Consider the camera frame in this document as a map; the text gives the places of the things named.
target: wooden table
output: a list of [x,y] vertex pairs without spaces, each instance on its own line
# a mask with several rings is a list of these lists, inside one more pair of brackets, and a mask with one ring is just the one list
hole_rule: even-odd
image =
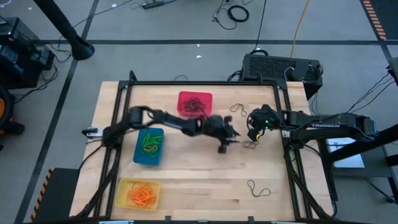
[[[117,82],[103,82],[93,126],[99,128],[109,126],[117,86]],[[292,109],[309,113],[302,83],[288,83],[288,88]],[[230,112],[229,108],[232,105],[242,103],[248,113],[260,108],[264,103],[276,110],[274,92],[270,86],[140,85],[132,89],[130,106],[148,105],[178,115],[177,99],[178,93],[182,90],[212,93],[212,113],[231,114],[232,124],[241,134],[238,137],[240,141],[248,140],[246,118],[242,117],[239,111]],[[176,129],[160,125],[155,127],[161,127],[165,131],[161,165],[146,167],[134,163],[132,157],[138,132],[129,133],[123,142],[118,182],[120,178],[125,177],[159,181],[161,183],[159,206],[154,212],[113,206],[112,219],[164,220],[166,215],[171,215],[173,220],[247,220],[248,216],[253,216],[255,220],[294,220],[279,131],[266,131],[255,149],[233,144],[228,147],[226,154],[218,154],[219,141],[216,139],[206,136],[191,138]],[[85,156],[99,145],[99,142],[88,145]],[[309,145],[317,148],[316,142],[309,142]],[[104,152],[105,150],[98,151],[83,166],[70,215],[76,215],[97,189]],[[302,149],[301,155],[309,191],[324,210],[332,214],[333,209],[320,158],[308,149]],[[271,190],[271,195],[253,197],[247,186],[248,179],[256,182],[256,193],[267,187]],[[302,195],[299,190],[297,195],[300,213],[304,217]],[[101,214],[104,214],[107,196],[108,193],[104,193]]]

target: concrete floor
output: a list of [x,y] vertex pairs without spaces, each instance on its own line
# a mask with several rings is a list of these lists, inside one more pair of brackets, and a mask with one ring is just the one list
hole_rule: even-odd
[[[57,0],[72,24],[86,18],[96,0]],[[99,0],[96,12],[108,9],[120,0]],[[45,173],[52,167],[77,168],[82,161],[85,141],[80,131],[91,124],[102,81],[125,80],[134,70],[139,80],[171,80],[186,75],[190,80],[226,80],[240,69],[244,54],[252,44],[201,44],[200,40],[255,40],[261,19],[263,1],[247,6],[250,19],[235,30],[223,30],[212,22],[220,1],[178,0],[151,10],[131,10],[129,4],[94,17],[88,40],[198,40],[200,44],[95,45],[89,60],[77,63],[49,147],[39,181],[25,216],[34,206]],[[261,32],[262,40],[292,40],[305,0],[268,0]],[[13,0],[0,8],[3,17],[18,16],[41,39],[57,40],[58,31],[32,0]],[[220,19],[232,25],[225,14]],[[82,33],[85,22],[76,30]],[[347,110],[361,95],[386,74],[387,60],[379,45],[344,45],[344,40],[377,40],[359,0],[311,1],[298,33],[298,40],[331,40],[320,45],[297,45],[294,57],[312,58],[324,65],[323,87],[318,108],[333,114]],[[341,45],[333,42],[340,40]],[[270,55],[288,57],[291,45],[260,45]],[[398,46],[388,46],[398,56]],[[1,223],[13,223],[42,148],[60,92],[70,70],[72,59],[56,63],[59,75],[46,90],[38,91],[16,105],[15,119],[26,125],[21,136],[3,136],[0,143]],[[398,88],[391,85],[375,102],[359,111],[371,116],[379,129],[398,123],[396,109]],[[398,146],[386,146],[396,154]],[[388,194],[387,180],[372,180]],[[385,203],[382,196],[362,180],[337,177],[339,195],[337,217],[342,220],[370,223],[394,223],[397,207]]]

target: yellow cable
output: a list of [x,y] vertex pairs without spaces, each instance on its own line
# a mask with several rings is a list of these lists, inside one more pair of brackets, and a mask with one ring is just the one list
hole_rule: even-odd
[[304,10],[303,10],[303,13],[301,14],[300,21],[298,22],[298,25],[297,25],[297,28],[296,28],[296,32],[294,33],[293,46],[292,46],[292,52],[290,53],[290,58],[293,57],[293,51],[294,51],[294,46],[296,44],[297,32],[299,31],[299,28],[300,28],[300,25],[301,25],[301,21],[303,20],[303,17],[304,17],[305,11],[307,10],[307,6],[308,6],[309,2],[310,2],[310,0],[307,0],[307,2],[305,3],[305,7],[304,7]]

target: blue bowl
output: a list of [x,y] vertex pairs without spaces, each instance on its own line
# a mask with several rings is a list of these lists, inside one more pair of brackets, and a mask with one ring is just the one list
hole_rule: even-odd
[[[162,140],[160,142],[160,146],[157,151],[153,154],[146,154],[142,153],[142,142],[147,134],[156,134],[162,135]],[[150,166],[159,166],[160,160],[162,158],[163,152],[163,143],[164,143],[164,131],[161,128],[149,128],[149,129],[142,129],[138,133],[137,144],[136,144],[136,151],[134,152],[134,157],[132,160],[138,164],[150,165]]]

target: yellow bowl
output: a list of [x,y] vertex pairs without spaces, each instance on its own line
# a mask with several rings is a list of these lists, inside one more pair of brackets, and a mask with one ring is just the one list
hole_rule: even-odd
[[[149,187],[151,187],[156,197],[155,202],[152,205],[148,205],[148,207],[142,207],[133,202],[127,196],[127,193],[129,192],[129,190],[131,190],[133,185],[134,187],[140,187],[142,185],[148,185]],[[122,178],[119,183],[118,194],[116,196],[114,204],[119,208],[131,208],[131,209],[139,209],[146,211],[154,211],[159,202],[159,194],[160,194],[160,183],[157,181],[135,179],[135,178]]]

